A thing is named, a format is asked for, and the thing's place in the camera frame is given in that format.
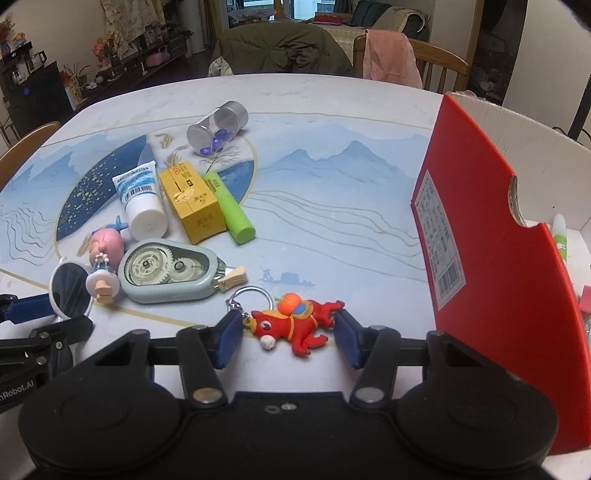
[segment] red cardboard box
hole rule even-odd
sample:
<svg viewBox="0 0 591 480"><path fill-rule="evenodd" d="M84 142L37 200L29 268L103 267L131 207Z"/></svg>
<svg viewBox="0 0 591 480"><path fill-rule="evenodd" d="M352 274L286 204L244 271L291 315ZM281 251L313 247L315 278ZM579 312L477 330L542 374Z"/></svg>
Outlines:
<svg viewBox="0 0 591 480"><path fill-rule="evenodd" d="M437 328L550 398L552 453L591 445L591 356L575 293L591 284L589 180L587 149L446 95L412 199ZM570 276L543 223L556 213L571 229Z"/></svg>

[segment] black pole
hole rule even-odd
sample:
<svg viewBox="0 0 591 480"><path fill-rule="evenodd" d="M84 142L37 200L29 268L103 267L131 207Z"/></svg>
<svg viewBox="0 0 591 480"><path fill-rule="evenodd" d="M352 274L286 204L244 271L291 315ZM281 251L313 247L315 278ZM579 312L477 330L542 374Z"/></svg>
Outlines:
<svg viewBox="0 0 591 480"><path fill-rule="evenodd" d="M587 121L587 117L589 116L589 111L591 110L591 76L589 76L589 81L587 82L587 87L583 92L583 98L581 98L581 103L579 104L579 109L577 110L577 114L574 116L573 124L570 126L569 130L569 137L575 141L579 140L579 135L585 126L585 122Z"/></svg>

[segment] green lip balm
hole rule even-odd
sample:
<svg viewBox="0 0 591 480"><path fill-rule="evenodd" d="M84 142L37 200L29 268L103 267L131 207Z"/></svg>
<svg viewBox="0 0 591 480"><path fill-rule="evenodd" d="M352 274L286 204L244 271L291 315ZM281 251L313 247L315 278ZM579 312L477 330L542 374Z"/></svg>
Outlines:
<svg viewBox="0 0 591 480"><path fill-rule="evenodd" d="M228 188L223 184L219 175L212 171L205 174L203 180L205 180L209 189L216 196L217 202L222 209L226 226L236 243L242 245L255 238L255 228Z"/></svg>

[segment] green jacket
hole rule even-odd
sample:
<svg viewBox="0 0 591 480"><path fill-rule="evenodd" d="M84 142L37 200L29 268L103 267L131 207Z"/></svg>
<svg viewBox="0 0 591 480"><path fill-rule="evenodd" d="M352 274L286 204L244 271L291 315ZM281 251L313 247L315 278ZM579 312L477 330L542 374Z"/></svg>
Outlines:
<svg viewBox="0 0 591 480"><path fill-rule="evenodd" d="M234 74L319 73L352 76L346 53L330 34L305 23L258 23L226 30L220 52Z"/></svg>

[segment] gray plastic case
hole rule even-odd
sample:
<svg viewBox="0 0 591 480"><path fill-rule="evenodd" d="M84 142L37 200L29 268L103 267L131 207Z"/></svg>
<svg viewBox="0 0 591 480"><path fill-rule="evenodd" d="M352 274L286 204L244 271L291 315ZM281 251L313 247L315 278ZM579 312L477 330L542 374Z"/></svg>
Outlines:
<svg viewBox="0 0 591 480"><path fill-rule="evenodd" d="M158 285L134 285L125 276L125 265L135 251L146 244L160 244L171 249L181 249L207 257L209 266L203 276L196 280L175 281ZM163 303L169 301L188 301L205 299L216 292L215 275L219 269L225 269L225 264L209 248L174 242L165 238L151 238L138 242L123 257L119 265L117 276L121 282L121 289L133 301L138 303Z"/></svg>

